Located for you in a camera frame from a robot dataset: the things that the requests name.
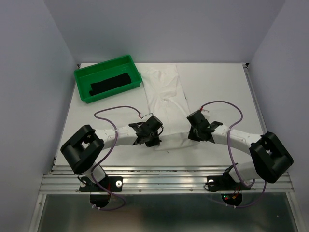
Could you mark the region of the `white t shirt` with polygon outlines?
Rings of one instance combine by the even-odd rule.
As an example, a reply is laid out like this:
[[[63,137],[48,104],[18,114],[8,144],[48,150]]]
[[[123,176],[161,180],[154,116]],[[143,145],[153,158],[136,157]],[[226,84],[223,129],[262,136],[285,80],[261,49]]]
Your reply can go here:
[[[168,64],[141,68],[140,75],[150,113],[163,123],[159,136],[160,145],[154,149],[164,151],[194,146],[197,142],[188,139],[190,114],[180,82],[177,66]]]

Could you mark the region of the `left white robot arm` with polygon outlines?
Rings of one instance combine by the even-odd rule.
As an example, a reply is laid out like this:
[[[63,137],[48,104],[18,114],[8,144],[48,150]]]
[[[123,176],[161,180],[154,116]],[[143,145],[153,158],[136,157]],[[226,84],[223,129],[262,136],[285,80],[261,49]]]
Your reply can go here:
[[[95,130],[90,125],[84,125],[62,145],[60,151],[75,174],[86,176],[96,190],[103,190],[108,179],[96,162],[100,152],[108,149],[108,154],[111,154],[116,146],[122,145],[160,145],[162,130],[163,123],[155,116],[118,129]]]

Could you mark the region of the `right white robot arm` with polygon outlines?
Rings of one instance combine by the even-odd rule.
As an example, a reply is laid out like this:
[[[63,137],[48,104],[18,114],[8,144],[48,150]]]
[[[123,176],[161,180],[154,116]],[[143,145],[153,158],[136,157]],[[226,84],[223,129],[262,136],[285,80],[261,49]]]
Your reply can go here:
[[[293,164],[294,160],[276,134],[251,134],[230,129],[221,122],[210,123],[201,111],[195,111],[187,117],[191,128],[188,138],[197,142],[211,142],[226,145],[248,154],[251,161],[236,163],[232,161],[221,176],[207,178],[208,190],[250,190],[251,180],[263,179],[275,183]]]

